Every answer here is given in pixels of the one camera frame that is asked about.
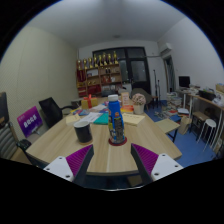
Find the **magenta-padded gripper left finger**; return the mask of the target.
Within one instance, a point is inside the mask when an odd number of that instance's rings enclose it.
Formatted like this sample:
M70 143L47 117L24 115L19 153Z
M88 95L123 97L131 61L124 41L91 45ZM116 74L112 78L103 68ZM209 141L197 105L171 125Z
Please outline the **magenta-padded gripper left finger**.
M44 170L81 186L93 155L93 145L88 145L67 157L57 157Z

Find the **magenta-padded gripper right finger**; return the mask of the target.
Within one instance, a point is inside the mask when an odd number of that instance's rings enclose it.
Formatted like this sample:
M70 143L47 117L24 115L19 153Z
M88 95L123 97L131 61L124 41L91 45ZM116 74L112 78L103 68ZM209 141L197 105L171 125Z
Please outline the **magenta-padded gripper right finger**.
M131 154L144 185L182 169L182 166L166 153L156 154L134 143L131 144Z

